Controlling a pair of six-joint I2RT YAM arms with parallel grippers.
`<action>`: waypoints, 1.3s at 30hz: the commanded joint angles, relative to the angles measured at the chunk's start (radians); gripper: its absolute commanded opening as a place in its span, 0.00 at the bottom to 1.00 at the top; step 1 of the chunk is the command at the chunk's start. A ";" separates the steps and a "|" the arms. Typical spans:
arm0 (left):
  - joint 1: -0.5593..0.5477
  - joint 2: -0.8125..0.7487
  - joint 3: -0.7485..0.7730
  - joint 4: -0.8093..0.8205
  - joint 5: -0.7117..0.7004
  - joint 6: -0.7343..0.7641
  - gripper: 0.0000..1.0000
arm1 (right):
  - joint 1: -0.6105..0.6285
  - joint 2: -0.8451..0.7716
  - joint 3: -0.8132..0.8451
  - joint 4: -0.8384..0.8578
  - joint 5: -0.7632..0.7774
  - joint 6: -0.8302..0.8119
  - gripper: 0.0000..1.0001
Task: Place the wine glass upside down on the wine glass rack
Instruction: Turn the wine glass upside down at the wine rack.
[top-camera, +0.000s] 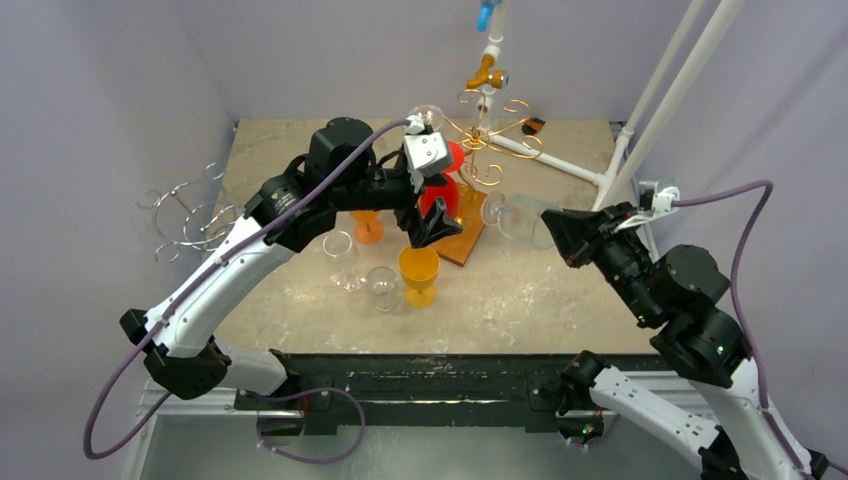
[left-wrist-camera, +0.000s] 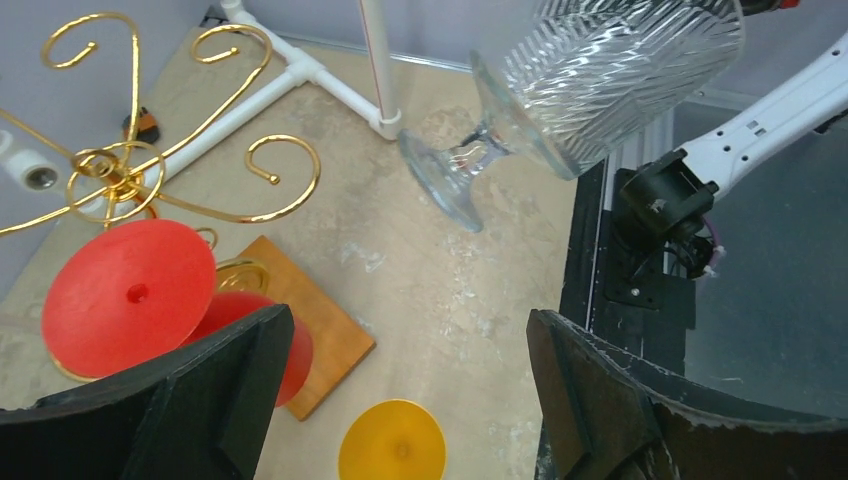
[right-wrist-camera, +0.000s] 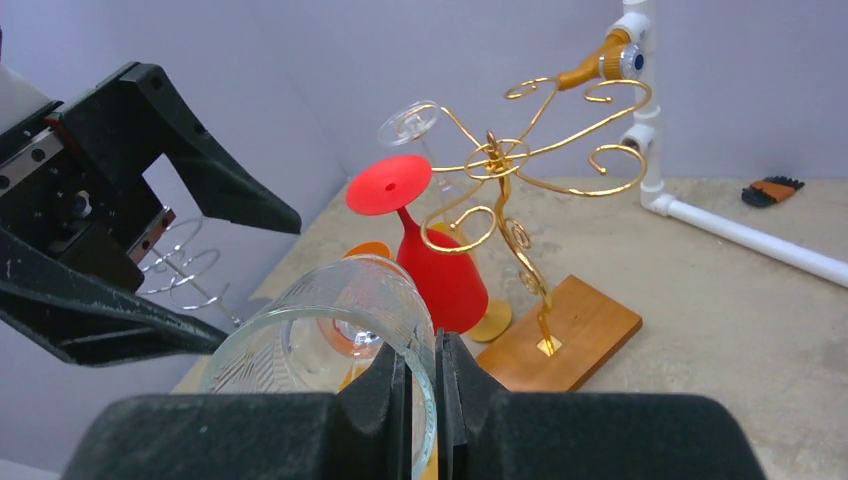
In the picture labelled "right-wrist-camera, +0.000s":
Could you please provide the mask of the clear short glass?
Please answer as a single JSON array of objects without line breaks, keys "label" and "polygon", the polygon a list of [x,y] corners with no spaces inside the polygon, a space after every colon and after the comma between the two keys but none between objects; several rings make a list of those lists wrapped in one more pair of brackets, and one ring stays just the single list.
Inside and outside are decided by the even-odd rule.
[{"label": "clear short glass", "polygon": [[202,393],[337,393],[383,346],[412,376],[413,478],[435,445],[435,335],[411,276],[374,254],[347,257],[295,281],[235,330],[210,357]]}]

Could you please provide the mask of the clear tall flute glass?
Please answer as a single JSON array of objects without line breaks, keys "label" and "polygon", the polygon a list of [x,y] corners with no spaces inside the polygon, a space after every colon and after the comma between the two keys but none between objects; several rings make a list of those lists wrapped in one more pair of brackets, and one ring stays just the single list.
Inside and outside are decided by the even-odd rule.
[{"label": "clear tall flute glass", "polygon": [[[438,104],[430,100],[416,101],[387,119],[378,130],[378,140],[387,147],[412,145],[416,154],[426,158],[432,167],[436,166],[435,156],[427,143],[426,135],[436,124],[441,110]],[[434,173],[433,177],[440,191],[440,204],[446,206],[457,201],[463,194],[459,185],[452,181],[447,173]],[[452,229],[450,225],[471,205],[468,201],[458,204],[441,215],[441,229],[460,244],[470,240],[473,222],[467,219]]]}]

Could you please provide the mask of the gold rack with wooden base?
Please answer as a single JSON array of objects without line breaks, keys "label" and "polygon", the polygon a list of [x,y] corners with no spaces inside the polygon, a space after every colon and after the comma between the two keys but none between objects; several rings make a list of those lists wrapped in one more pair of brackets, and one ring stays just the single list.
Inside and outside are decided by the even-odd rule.
[{"label": "gold rack with wooden base", "polygon": [[[598,289],[573,275],[557,282],[549,280],[552,268],[543,264],[534,240],[522,222],[512,215],[509,204],[519,185],[545,192],[584,199],[600,199],[622,194],[635,187],[646,175],[647,160],[642,150],[628,144],[605,143],[588,155],[588,164],[597,174],[607,174],[601,156],[621,153],[638,164],[633,178],[610,187],[591,190],[567,187],[528,175],[526,164],[609,124],[636,113],[653,98],[652,88],[640,80],[601,80],[586,86],[584,100],[610,104],[607,87],[627,86],[637,91],[636,99],[577,133],[551,146],[533,150],[524,135],[498,137],[489,131],[477,136],[445,106],[441,115],[450,120],[472,143],[472,150],[455,171],[472,182],[468,192],[455,202],[428,214],[419,228],[419,238],[430,250],[443,256],[471,254],[498,235],[516,260],[517,274],[537,304],[525,317],[495,339],[476,357],[478,365],[507,389],[519,392],[559,392],[582,386],[641,328],[641,318],[610,299]],[[468,201],[471,205],[450,225],[452,229],[467,219],[473,231],[466,244],[460,244],[441,229],[441,215]]]}]

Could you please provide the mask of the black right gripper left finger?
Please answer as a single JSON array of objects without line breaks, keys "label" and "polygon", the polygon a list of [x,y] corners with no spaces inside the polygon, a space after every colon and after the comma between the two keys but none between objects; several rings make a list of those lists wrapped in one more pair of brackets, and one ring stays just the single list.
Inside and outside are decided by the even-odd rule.
[{"label": "black right gripper left finger", "polygon": [[384,346],[338,393],[148,395],[108,406],[65,479],[409,479],[412,377]]}]

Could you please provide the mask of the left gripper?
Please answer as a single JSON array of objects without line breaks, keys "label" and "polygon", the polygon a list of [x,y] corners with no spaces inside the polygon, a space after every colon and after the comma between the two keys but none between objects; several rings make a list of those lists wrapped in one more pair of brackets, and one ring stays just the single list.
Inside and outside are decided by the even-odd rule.
[{"label": "left gripper", "polygon": [[159,65],[130,62],[58,105],[1,69],[2,321],[87,367],[213,353],[224,331],[122,291],[142,286],[139,265],[175,218],[144,172],[166,156],[206,217],[300,234],[300,215],[217,142]]}]

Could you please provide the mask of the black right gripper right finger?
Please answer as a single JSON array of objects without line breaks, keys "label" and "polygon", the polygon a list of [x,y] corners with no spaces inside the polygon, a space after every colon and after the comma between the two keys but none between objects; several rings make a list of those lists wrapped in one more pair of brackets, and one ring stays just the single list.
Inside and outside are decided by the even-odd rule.
[{"label": "black right gripper right finger", "polygon": [[762,479],[740,425],[690,394],[512,392],[436,337],[441,479]]}]

